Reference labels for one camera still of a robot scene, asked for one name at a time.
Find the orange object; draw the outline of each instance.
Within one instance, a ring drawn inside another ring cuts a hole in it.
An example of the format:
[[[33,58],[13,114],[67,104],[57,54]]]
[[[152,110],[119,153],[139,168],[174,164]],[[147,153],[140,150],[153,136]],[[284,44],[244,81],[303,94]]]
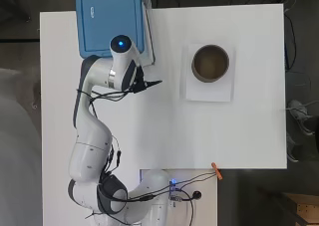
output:
[[[219,180],[222,180],[222,175],[221,175],[221,173],[219,172],[219,170],[218,170],[218,168],[217,168],[217,165],[213,162],[213,163],[211,164],[211,167],[213,167],[213,169],[215,170],[218,179],[219,179]]]

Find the white curtain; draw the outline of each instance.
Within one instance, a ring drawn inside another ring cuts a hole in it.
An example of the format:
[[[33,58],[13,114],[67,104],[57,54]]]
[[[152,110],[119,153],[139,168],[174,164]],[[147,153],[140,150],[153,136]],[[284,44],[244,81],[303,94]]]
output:
[[[41,140],[16,102],[19,73],[0,69],[0,226],[42,225]]]

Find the blue lid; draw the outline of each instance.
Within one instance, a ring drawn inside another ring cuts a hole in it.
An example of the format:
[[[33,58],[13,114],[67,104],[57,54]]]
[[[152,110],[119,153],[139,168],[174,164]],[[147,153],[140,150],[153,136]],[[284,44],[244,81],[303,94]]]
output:
[[[129,36],[144,50],[142,0],[77,0],[80,55],[110,57],[111,40]]]

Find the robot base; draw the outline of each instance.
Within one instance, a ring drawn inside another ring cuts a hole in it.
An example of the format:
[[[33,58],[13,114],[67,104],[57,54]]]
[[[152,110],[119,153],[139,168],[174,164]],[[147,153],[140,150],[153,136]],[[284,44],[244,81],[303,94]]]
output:
[[[141,184],[129,192],[129,198],[134,198],[147,194],[169,185],[169,175],[159,169],[149,170]],[[146,226],[165,226],[168,207],[168,193],[164,193],[153,200],[145,202],[129,202],[118,214],[112,215],[114,218],[125,222],[128,225],[143,221]],[[124,225],[105,214],[95,214],[92,226],[120,226]]]

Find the metal cup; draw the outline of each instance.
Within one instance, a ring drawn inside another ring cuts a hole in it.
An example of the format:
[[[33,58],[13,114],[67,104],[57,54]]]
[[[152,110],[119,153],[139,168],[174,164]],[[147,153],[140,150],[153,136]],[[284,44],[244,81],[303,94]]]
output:
[[[193,57],[191,69],[198,80],[213,83],[225,75],[229,67],[227,53],[216,45],[200,48]]]

